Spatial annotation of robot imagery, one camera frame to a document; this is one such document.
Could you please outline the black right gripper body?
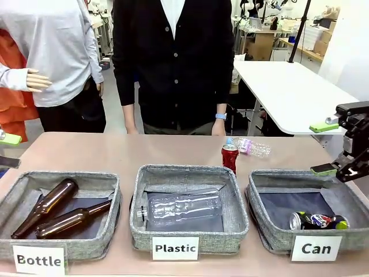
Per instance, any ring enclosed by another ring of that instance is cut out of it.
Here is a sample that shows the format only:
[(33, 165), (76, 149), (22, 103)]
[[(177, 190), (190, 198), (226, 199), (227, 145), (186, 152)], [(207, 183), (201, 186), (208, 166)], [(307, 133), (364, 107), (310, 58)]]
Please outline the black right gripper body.
[(368, 116), (353, 115), (344, 122), (343, 149), (352, 157), (359, 156), (368, 148)]

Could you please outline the person's left hand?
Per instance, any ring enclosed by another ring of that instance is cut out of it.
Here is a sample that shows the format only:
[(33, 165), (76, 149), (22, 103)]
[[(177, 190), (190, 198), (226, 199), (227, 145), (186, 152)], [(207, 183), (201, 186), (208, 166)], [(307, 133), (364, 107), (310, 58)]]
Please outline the person's left hand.
[(212, 136), (226, 136), (225, 122), (223, 119), (216, 119), (211, 131)]

